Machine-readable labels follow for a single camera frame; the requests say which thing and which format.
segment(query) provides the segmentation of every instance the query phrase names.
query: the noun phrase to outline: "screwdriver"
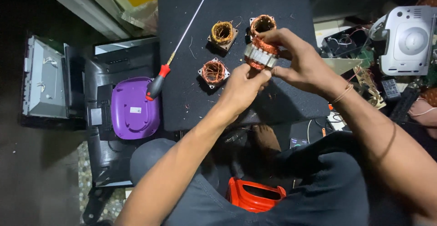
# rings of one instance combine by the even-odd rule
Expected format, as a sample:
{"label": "screwdriver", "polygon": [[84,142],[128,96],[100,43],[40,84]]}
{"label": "screwdriver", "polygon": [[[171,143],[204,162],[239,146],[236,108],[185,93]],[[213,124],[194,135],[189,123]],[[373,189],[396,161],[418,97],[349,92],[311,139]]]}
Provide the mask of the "screwdriver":
{"label": "screwdriver", "polygon": [[176,49],[173,51],[170,58],[168,59],[167,64],[161,65],[161,70],[160,70],[158,76],[151,83],[149,83],[147,85],[147,92],[145,93],[145,98],[147,100],[152,101],[160,94],[161,89],[163,87],[164,78],[170,72],[170,63],[173,60],[174,55],[176,54],[176,51],[178,50],[180,44],[182,43],[183,38],[187,34],[187,31],[189,30],[191,24],[193,23],[194,18],[196,17],[197,13],[199,12],[199,9],[202,6],[203,1],[204,0],[202,0],[202,2],[200,2],[199,7],[197,7],[197,10],[194,13],[193,18],[191,19],[190,23],[188,24],[188,27],[185,29],[185,32],[183,33],[182,38],[180,39],[178,45],[176,46]]}

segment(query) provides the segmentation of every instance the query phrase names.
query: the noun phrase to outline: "sticker label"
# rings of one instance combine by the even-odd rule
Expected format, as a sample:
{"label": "sticker label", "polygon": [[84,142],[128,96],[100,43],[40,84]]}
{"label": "sticker label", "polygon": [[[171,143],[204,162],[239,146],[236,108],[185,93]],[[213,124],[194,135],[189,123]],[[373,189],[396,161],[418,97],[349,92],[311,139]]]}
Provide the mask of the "sticker label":
{"label": "sticker label", "polygon": [[131,107],[131,113],[141,113],[141,107]]}

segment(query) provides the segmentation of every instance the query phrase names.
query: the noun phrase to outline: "black table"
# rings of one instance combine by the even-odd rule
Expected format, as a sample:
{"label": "black table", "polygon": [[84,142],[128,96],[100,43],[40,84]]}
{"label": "black table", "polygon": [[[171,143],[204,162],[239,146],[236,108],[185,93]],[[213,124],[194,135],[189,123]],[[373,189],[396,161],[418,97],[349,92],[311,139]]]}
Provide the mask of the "black table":
{"label": "black table", "polygon": [[[200,1],[158,0],[162,64],[175,49]],[[163,85],[163,121],[167,131],[191,129],[206,115],[219,98],[223,86],[215,92],[207,90],[198,70],[214,57],[223,61],[230,71],[243,63],[240,59],[244,57],[249,19],[261,14],[273,16],[278,28],[289,28],[316,46],[309,0],[205,0],[172,61],[171,72]],[[225,56],[213,54],[216,50],[207,45],[211,27],[217,21],[231,20],[235,27],[241,21],[240,17],[243,21],[237,27],[239,34],[230,50]],[[290,61],[280,59],[277,65],[288,67]],[[327,115],[326,100],[296,89],[279,78],[272,78],[270,85],[237,122],[241,125],[298,122]]]}

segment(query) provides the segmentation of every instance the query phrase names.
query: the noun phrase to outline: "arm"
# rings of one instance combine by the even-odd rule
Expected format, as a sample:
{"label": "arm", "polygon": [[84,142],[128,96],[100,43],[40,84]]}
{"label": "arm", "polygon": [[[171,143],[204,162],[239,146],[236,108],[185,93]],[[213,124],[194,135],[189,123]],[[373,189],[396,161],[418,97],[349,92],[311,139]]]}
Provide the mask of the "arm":
{"label": "arm", "polygon": [[[266,43],[287,48],[290,68],[275,67],[272,75],[329,101],[340,96],[348,82],[336,75],[314,48],[288,29],[261,33]],[[410,135],[380,113],[354,90],[335,105],[353,134],[369,152],[383,180],[406,196],[426,216],[437,219],[437,163]]]}
{"label": "arm", "polygon": [[248,79],[249,70],[250,66],[243,64],[232,72],[217,104],[135,186],[115,225],[161,225],[225,127],[252,103],[271,77],[269,71],[262,71]]}

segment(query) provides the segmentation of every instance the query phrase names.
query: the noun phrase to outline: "red and black screwdriver handle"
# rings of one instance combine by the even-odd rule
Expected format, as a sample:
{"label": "red and black screwdriver handle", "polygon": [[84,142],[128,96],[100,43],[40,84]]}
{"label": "red and black screwdriver handle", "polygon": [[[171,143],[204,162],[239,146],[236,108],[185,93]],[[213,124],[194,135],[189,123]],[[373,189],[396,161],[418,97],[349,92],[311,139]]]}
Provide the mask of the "red and black screwdriver handle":
{"label": "red and black screwdriver handle", "polygon": [[164,78],[170,72],[170,66],[168,64],[161,65],[161,70],[158,76],[147,85],[147,92],[145,93],[145,98],[147,100],[154,100],[161,92],[163,87]]}

